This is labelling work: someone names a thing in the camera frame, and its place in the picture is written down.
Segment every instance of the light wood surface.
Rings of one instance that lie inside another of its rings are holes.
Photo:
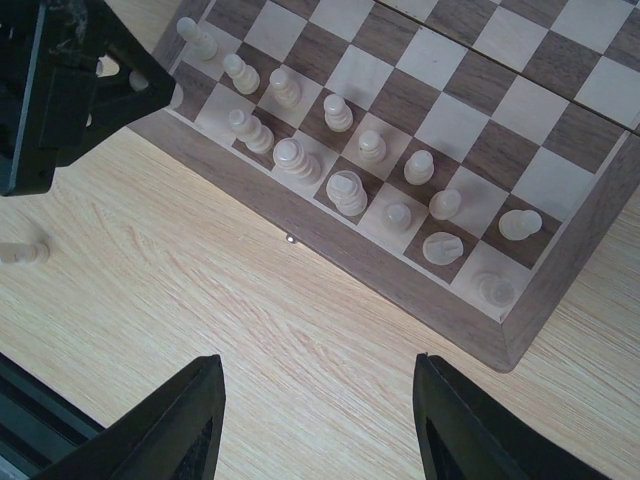
[[[150,48],[177,1],[112,0]],[[529,425],[640,478],[640,194],[508,375],[470,356],[125,129],[46,196],[0,201],[0,351],[110,424],[219,353],[219,479],[423,478],[415,355],[447,358]]]

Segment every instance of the checkered pattern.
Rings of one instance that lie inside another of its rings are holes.
[[[640,132],[638,0],[382,0]]]
[[[173,70],[185,91],[177,112],[472,304],[474,275],[496,265],[524,290],[544,249],[623,133],[372,0],[217,0],[201,26],[218,40],[222,55],[203,63],[185,48]],[[252,95],[240,95],[221,70],[224,55],[234,52],[260,74]],[[271,95],[269,76],[279,67],[302,88],[302,100],[291,110]],[[332,92],[342,95],[354,114],[345,133],[330,131],[324,122],[323,101]],[[249,151],[228,127],[234,108],[257,116],[276,142],[298,139],[321,162],[320,181],[297,185],[275,167],[271,152]],[[385,160],[373,166],[358,156],[358,136],[368,129],[387,144]],[[413,186],[403,170],[418,150],[433,154],[435,175],[426,185]],[[342,217],[326,195],[326,182],[341,170],[356,172],[369,196],[358,217]],[[449,221],[438,221],[429,216],[428,205],[445,188],[459,190],[464,205]],[[381,224],[382,210],[393,202],[412,211],[412,224],[402,235]],[[522,242],[506,242],[497,223],[512,209],[539,212],[543,229]],[[427,262],[422,253],[426,237],[438,231],[464,244],[463,257],[444,267]],[[479,308],[499,317],[485,305]]]

